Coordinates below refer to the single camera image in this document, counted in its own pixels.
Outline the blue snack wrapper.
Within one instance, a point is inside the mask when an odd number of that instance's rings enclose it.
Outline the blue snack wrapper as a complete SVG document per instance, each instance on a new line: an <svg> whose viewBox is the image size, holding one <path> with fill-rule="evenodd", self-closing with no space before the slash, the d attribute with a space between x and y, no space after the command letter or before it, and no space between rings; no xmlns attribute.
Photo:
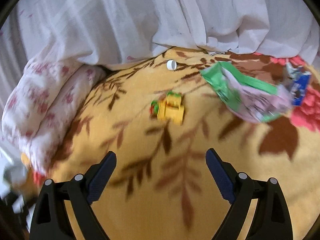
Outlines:
<svg viewBox="0 0 320 240"><path fill-rule="evenodd" d="M311 79L311 72L304 71L303 66L294 67L290 62L285 63L284 86L292 97L292 105L300 106L306 94Z"/></svg>

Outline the yellow floral plush blanket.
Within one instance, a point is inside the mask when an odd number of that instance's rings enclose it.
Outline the yellow floral plush blanket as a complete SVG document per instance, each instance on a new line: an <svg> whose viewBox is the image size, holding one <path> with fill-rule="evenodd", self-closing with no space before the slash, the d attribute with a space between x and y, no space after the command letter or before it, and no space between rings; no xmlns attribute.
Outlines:
<svg viewBox="0 0 320 240"><path fill-rule="evenodd" d="M167 69L175 60L177 69ZM89 94L49 167L56 182L72 179L108 151L117 166L92 206L111 239L211 239L229 204L205 163L209 148L251 178L278 179L293 236L302 239L319 216L319 72L300 57L289 62L312 74L306 102L269 123L232 114L200 75L217 61L278 83L285 59L172 48L112 74ZM150 115L153 100L181 93L183 123Z"/></svg>

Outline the yellow toy vehicle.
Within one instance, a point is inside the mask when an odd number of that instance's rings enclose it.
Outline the yellow toy vehicle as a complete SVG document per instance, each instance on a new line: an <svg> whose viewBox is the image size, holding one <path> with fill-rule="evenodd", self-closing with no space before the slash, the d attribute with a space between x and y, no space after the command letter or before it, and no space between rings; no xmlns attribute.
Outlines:
<svg viewBox="0 0 320 240"><path fill-rule="evenodd" d="M181 93L170 90L164 98L153 100L149 108L150 115L158 120L171 120L173 123L181 125L185 110L182 99Z"/></svg>

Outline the green snack bag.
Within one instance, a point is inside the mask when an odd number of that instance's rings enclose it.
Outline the green snack bag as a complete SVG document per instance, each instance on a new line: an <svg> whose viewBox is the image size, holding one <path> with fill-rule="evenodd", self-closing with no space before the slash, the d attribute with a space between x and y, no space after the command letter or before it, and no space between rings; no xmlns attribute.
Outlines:
<svg viewBox="0 0 320 240"><path fill-rule="evenodd" d="M283 85L242 74L229 62L219 61L200 74L226 107L245 121L273 121L292 108L292 96Z"/></svg>

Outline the folded pink floral quilt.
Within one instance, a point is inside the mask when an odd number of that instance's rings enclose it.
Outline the folded pink floral quilt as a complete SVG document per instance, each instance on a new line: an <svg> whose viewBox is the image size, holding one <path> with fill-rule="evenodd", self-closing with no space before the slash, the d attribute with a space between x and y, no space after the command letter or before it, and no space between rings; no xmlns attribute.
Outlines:
<svg viewBox="0 0 320 240"><path fill-rule="evenodd" d="M104 77L101 67L70 60L27 63L4 107L2 133L34 171L47 173L79 107Z"/></svg>

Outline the white bottle cap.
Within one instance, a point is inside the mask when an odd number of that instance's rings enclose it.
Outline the white bottle cap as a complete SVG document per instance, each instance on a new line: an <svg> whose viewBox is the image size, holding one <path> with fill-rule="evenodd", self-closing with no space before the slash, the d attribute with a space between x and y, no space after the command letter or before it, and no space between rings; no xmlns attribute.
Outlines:
<svg viewBox="0 0 320 240"><path fill-rule="evenodd" d="M177 69L177 62L175 60L168 60L166 66L168 70L175 71Z"/></svg>

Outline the white sheer curtain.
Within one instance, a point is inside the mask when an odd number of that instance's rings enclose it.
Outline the white sheer curtain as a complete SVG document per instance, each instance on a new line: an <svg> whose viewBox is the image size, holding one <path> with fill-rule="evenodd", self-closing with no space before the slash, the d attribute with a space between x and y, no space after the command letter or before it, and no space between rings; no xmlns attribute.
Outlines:
<svg viewBox="0 0 320 240"><path fill-rule="evenodd" d="M116 70L170 47L313 63L319 25L303 0L19 0L1 28L1 105L33 57Z"/></svg>

